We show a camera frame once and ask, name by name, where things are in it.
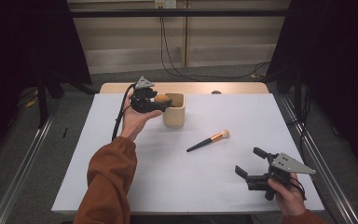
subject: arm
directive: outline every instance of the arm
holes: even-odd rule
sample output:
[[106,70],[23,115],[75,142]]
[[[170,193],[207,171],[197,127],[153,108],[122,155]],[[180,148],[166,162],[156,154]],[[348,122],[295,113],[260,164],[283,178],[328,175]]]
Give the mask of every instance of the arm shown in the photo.
[[[124,108],[130,105],[129,95]],[[91,158],[87,179],[89,188],[77,210],[78,223],[130,223],[127,193],[136,169],[135,140],[149,119],[161,111],[140,114],[126,109],[121,135],[101,147]]]
[[[294,173],[291,173],[291,177],[297,179],[297,176]],[[301,192],[298,189],[287,189],[282,184],[273,179],[269,179],[268,184],[277,191],[276,200],[282,211],[284,224],[327,223],[305,207]]]

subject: brush handle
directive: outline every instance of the brush handle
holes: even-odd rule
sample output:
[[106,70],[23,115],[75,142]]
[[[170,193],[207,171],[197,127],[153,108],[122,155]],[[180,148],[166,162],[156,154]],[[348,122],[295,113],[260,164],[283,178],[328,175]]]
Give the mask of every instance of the brush handle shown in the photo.
[[192,150],[197,149],[197,148],[199,148],[199,147],[203,147],[203,146],[205,146],[205,145],[208,145],[208,144],[210,144],[210,143],[212,143],[212,139],[211,139],[211,138],[208,138],[208,139],[205,139],[205,140],[203,140],[202,142],[196,144],[195,146],[189,148],[189,149],[186,150],[186,151],[189,152],[189,151],[192,151]]

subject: metal rail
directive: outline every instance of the metal rail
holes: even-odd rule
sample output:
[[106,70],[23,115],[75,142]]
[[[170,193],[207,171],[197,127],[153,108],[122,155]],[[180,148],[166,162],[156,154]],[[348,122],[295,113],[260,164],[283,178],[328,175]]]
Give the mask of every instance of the metal rail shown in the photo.
[[225,9],[71,9],[68,11],[23,10],[17,13],[22,17],[70,17],[70,18],[114,18],[114,17],[308,17],[315,14],[315,9],[259,9],[259,8],[225,8]]
[[33,143],[28,148],[27,154],[25,155],[19,170],[11,181],[4,197],[0,202],[0,224],[6,223],[10,211],[20,195],[22,186],[24,185],[24,182],[32,168],[34,160],[37,156],[37,152],[39,151],[39,148],[41,148],[43,141],[46,138],[51,122],[53,121],[54,116],[57,114],[60,103],[61,99],[57,100],[56,104],[54,104],[51,110],[51,114],[48,117],[48,120],[43,125],[43,127],[38,129],[36,132]]
[[[291,119],[295,119],[296,113],[294,112],[294,105],[292,101],[288,97],[283,97],[282,101]],[[304,132],[304,145],[312,157],[312,160],[315,162],[319,174],[321,175],[325,185],[327,186],[327,189],[333,197],[339,212],[345,219],[345,222],[348,224],[358,223],[358,217],[356,216],[354,209],[351,206],[351,202],[348,200],[347,196],[328,168],[321,152],[319,151],[319,148],[317,148],[315,142],[310,136],[310,133],[307,131],[307,129],[303,130],[304,127],[300,124],[296,124],[296,129],[300,135],[302,132]]]

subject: orange sleeve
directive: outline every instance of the orange sleeve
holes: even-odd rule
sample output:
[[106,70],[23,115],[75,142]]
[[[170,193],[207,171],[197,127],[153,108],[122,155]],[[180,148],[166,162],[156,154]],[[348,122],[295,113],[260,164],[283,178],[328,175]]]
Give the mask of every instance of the orange sleeve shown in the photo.
[[303,224],[327,224],[326,221],[324,221],[320,217],[316,216],[310,210],[307,210],[305,213],[303,213],[300,216],[284,217],[283,218],[283,223],[284,224],[297,224],[297,223],[303,223]]
[[136,164],[135,144],[126,138],[117,137],[101,147],[89,162],[89,188],[74,223],[130,223],[127,193]]

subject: white table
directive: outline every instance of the white table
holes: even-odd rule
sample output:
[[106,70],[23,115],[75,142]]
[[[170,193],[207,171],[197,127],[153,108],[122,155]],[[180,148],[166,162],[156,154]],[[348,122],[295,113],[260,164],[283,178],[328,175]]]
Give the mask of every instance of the white table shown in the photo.
[[[173,85],[167,90],[183,92],[179,90],[180,83],[177,85],[177,89]],[[203,85],[205,90],[211,87],[207,92],[219,87],[198,85]],[[138,166],[128,195],[132,213],[194,215],[278,211],[274,201],[264,198],[265,191],[248,190],[245,180],[234,172],[235,165],[249,175],[268,171],[267,161],[253,153],[254,147],[270,153],[285,152],[301,161],[274,97],[268,93],[185,93],[186,121],[182,128],[165,127],[159,117],[149,120],[135,140]],[[87,190],[90,157],[109,143],[122,97],[122,93],[95,96],[52,211],[76,212]],[[187,148],[223,129],[230,131],[228,139],[186,152]],[[324,210],[310,177],[299,175],[299,180],[308,197],[306,206],[310,210]]]

